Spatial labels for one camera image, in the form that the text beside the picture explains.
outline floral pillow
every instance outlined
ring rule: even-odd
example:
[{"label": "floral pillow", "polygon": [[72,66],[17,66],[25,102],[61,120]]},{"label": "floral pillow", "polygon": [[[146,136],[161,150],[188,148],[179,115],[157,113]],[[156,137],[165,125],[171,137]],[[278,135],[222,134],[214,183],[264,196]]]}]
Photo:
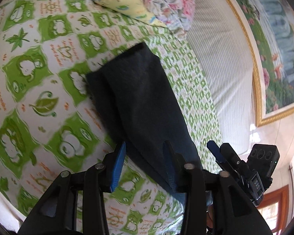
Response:
[{"label": "floral pillow", "polygon": [[184,39],[195,12],[195,0],[143,0],[148,11],[165,23],[178,38]]}]

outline waterfall painting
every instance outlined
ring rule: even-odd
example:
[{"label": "waterfall painting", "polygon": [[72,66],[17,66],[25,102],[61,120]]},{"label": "waterfall painting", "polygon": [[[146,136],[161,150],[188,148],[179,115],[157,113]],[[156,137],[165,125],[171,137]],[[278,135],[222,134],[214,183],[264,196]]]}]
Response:
[{"label": "waterfall painting", "polygon": [[294,11],[286,0],[236,1],[251,28],[261,60],[261,66],[254,70],[262,81],[261,100],[255,100],[262,102],[261,110],[256,109],[261,112],[256,114],[260,118],[256,124],[261,126],[294,112]]}]

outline human hand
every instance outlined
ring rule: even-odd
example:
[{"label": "human hand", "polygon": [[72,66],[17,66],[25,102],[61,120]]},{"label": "human hand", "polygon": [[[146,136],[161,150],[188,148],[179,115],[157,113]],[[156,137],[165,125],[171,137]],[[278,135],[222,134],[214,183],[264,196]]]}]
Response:
[{"label": "human hand", "polygon": [[213,205],[208,206],[207,226],[213,228]]}]

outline wooden window frame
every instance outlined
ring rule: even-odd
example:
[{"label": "wooden window frame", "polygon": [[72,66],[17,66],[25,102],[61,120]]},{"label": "wooden window frame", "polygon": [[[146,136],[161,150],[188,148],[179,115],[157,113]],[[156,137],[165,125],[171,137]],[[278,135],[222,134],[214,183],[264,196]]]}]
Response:
[{"label": "wooden window frame", "polygon": [[279,203],[277,226],[271,231],[272,233],[277,232],[277,234],[281,234],[286,227],[289,215],[289,185],[265,194],[257,209],[267,207],[277,202]]}]

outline window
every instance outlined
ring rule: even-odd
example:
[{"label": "window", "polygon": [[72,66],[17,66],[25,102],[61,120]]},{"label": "window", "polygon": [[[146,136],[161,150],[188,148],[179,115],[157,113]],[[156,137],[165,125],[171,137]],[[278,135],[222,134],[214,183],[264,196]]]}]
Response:
[{"label": "window", "polygon": [[279,235],[285,229],[289,213],[289,186],[264,195],[257,207],[267,222],[273,235]]}]

